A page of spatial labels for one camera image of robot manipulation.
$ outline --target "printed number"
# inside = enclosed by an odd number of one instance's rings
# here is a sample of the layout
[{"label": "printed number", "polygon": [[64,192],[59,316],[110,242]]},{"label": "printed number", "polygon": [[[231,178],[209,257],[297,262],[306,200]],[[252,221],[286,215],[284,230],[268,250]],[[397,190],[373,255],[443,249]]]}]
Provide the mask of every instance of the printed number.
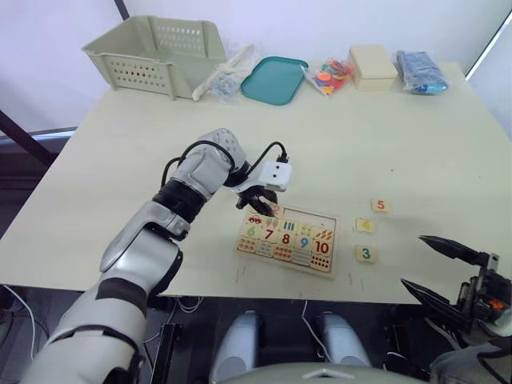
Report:
[{"label": "printed number", "polygon": [[370,250],[369,250],[368,248],[363,248],[363,249],[362,249],[362,256],[363,256],[365,259],[369,259],[369,258],[371,258]]},{"label": "printed number", "polygon": [[371,229],[371,225],[370,225],[370,222],[368,220],[365,220],[362,224],[362,227],[365,229],[365,230],[370,230]]},{"label": "printed number", "polygon": [[316,242],[317,243],[317,252],[322,252],[326,254],[329,252],[329,244],[326,242]]}]

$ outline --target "white wall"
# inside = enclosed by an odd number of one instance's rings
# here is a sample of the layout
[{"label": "white wall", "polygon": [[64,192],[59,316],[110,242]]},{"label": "white wall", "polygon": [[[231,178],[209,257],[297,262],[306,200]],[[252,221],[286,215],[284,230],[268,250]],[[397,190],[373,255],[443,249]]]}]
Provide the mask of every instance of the white wall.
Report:
[{"label": "white wall", "polygon": [[256,42],[263,55],[344,58],[354,44],[426,50],[467,72],[511,0],[125,0],[130,15],[206,19],[224,42]]},{"label": "white wall", "polygon": [[0,110],[27,131],[78,125],[108,88],[81,47],[121,20],[110,0],[0,1]]},{"label": "white wall", "polygon": [[512,140],[512,23],[474,72],[470,84]]}]

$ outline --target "floor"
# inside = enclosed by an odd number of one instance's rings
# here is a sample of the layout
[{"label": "floor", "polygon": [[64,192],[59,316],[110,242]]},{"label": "floor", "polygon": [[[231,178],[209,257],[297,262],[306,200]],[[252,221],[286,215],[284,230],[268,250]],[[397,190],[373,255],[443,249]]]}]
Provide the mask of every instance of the floor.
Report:
[{"label": "floor", "polygon": [[[30,196],[37,181],[44,175],[24,154],[13,161],[2,157],[0,146],[0,237]],[[22,164],[16,175],[6,174],[5,165]],[[34,316],[41,323],[36,329],[36,345],[41,348],[46,340],[43,327],[51,333],[62,314],[80,295],[67,290],[44,290],[17,288],[32,307]],[[26,311],[12,299],[5,289],[0,288],[0,309],[9,308],[14,312],[12,325],[10,314],[0,311],[0,384],[18,382],[30,363],[31,324]],[[191,305],[196,298],[184,298]],[[173,298],[156,301],[164,310],[148,311],[146,338],[157,334],[161,324],[168,319]],[[232,321],[245,310],[255,310],[261,315],[264,327],[260,365],[276,362],[320,361],[318,347],[300,319],[304,301],[206,298],[198,310],[186,314],[177,310],[172,322],[182,324],[182,334],[176,342],[170,361],[168,383],[206,383],[215,351]],[[309,302],[306,316],[314,326],[317,314],[330,311],[343,316],[355,329],[366,348],[372,366],[381,367],[386,352],[392,350],[394,340],[390,328],[394,323],[396,307],[387,304],[349,302]],[[154,360],[159,339],[147,343]],[[142,383],[150,382],[150,369],[144,365]]]}]

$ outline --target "teal plastic tray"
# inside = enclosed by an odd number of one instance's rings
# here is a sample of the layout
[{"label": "teal plastic tray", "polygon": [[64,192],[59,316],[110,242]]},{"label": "teal plastic tray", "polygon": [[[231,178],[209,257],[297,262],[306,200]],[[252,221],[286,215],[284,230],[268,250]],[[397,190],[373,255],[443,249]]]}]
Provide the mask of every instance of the teal plastic tray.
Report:
[{"label": "teal plastic tray", "polygon": [[278,56],[264,58],[243,81],[242,93],[259,102],[284,106],[293,100],[304,79],[301,66],[307,68],[307,62]]}]

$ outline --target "blue plastic bag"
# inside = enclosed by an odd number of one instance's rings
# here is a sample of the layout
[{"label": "blue plastic bag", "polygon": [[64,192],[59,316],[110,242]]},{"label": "blue plastic bag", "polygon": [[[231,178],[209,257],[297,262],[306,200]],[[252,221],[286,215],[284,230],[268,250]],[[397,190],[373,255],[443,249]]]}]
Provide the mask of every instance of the blue plastic bag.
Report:
[{"label": "blue plastic bag", "polygon": [[426,52],[397,52],[403,73],[404,90],[420,94],[440,94],[448,89],[448,81]]}]

